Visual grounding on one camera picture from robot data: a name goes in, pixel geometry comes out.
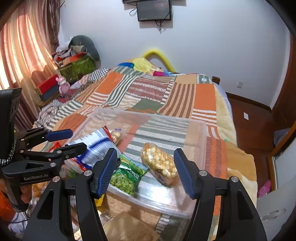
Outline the left hand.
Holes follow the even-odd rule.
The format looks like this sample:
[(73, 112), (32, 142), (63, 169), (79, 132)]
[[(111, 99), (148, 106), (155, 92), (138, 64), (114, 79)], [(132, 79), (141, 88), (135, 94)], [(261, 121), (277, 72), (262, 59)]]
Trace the left hand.
[[(20, 187), (22, 195), (21, 199), (25, 203), (29, 203), (32, 199), (32, 185), (21, 186)], [(1, 179), (1, 218), (4, 221), (12, 221), (15, 216), (15, 211), (13, 210), (9, 200), (4, 196), (7, 192), (6, 184), (3, 179)]]

